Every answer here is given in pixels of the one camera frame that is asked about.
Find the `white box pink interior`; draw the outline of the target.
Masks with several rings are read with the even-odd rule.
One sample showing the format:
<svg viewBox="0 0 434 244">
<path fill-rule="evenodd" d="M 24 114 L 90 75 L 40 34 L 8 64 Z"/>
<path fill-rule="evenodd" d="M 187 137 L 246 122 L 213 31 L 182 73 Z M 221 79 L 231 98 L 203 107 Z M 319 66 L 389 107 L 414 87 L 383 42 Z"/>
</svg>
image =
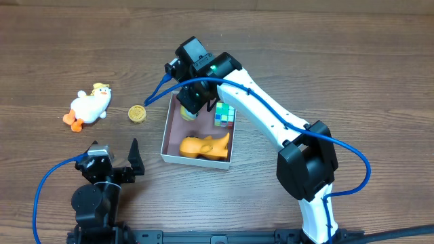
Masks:
<svg viewBox="0 0 434 244">
<path fill-rule="evenodd" d="M 177 92 L 173 91 L 170 94 L 170 103 L 167 111 L 167 119 L 163 133 L 163 141 L 161 144 L 160 155 L 166 163 L 176 163 L 182 165 L 194 165 L 200 167 L 211 167 L 216 169 L 228 170 L 233 153 L 233 138 L 235 135 L 235 126 L 218 127 L 214 125 L 215 110 L 207 111 L 204 106 L 199 111 L 199 116 L 192 120 L 186 121 L 181 117 L 181 104 L 177 100 Z M 203 157 L 196 159 L 183 157 L 179 153 L 180 144 L 187 136 L 196 136 L 204 138 L 211 136 L 213 138 L 221 138 L 226 134 L 230 134 L 228 143 L 228 158 L 213 161 Z"/>
</svg>

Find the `yellow one-eyed ball toy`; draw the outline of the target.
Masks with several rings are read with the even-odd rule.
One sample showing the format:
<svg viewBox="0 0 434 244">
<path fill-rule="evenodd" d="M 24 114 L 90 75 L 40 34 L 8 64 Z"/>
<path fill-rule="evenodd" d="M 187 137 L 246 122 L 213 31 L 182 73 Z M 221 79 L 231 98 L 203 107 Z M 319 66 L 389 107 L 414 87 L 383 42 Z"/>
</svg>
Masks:
<svg viewBox="0 0 434 244">
<path fill-rule="evenodd" d="M 180 115 L 186 121 L 193 121 L 198 117 L 199 113 L 190 113 L 184 106 L 181 106 Z"/>
</svg>

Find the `orange dinosaur figure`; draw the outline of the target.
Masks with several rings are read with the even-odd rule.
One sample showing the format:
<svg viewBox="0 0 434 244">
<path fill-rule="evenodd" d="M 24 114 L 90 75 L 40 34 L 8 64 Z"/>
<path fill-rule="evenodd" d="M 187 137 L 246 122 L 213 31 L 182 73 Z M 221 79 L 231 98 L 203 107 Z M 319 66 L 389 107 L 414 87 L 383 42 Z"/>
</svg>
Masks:
<svg viewBox="0 0 434 244">
<path fill-rule="evenodd" d="M 183 157 L 194 159 L 198 157 L 205 157 L 214 161 L 226 159 L 229 155 L 228 143 L 230 137 L 230 133 L 227 133 L 222 138 L 189 136 L 180 143 L 179 152 Z"/>
</svg>

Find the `colourful puzzle cube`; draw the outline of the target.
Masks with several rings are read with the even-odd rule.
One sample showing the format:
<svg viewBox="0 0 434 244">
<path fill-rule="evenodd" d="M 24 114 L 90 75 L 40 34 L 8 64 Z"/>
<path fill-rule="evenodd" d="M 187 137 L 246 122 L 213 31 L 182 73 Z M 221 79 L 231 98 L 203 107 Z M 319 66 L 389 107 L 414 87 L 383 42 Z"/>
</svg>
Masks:
<svg viewBox="0 0 434 244">
<path fill-rule="evenodd" d="M 217 127 L 232 128 L 235 123 L 236 110 L 223 102 L 217 102 L 215 106 L 214 125 Z"/>
</svg>

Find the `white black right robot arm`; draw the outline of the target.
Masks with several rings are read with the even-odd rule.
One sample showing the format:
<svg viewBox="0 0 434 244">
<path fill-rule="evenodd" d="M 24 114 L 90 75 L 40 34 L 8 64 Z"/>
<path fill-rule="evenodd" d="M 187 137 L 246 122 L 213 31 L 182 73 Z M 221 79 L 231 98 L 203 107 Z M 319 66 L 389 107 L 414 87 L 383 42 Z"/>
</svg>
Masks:
<svg viewBox="0 0 434 244">
<path fill-rule="evenodd" d="M 293 115 L 265 93 L 241 63 L 227 52 L 214 56 L 191 37 L 180 44 L 165 72 L 181 86 L 178 101 L 192 115 L 212 100 L 234 107 L 271 142 L 277 156 L 277 179 L 298 200 L 302 231 L 312 243 L 332 240 L 338 226 L 331 204 L 323 198 L 332 191 L 338 167 L 331 142 L 311 136 L 330 136 L 329 128 Z"/>
</svg>

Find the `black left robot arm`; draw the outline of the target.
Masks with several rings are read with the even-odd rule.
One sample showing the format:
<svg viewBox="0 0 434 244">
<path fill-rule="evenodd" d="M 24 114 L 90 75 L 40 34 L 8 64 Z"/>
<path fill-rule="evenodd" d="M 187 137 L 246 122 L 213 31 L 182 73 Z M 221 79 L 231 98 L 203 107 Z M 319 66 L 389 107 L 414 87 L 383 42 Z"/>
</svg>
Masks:
<svg viewBox="0 0 434 244">
<path fill-rule="evenodd" d="M 67 234 L 67 244 L 137 244 L 136 236 L 125 222 L 117 221 L 123 184 L 134 183 L 145 173 L 137 139 L 127 157 L 129 166 L 113 167 L 114 155 L 107 145 L 93 142 L 75 169 L 89 182 L 71 197 L 77 225 Z"/>
</svg>

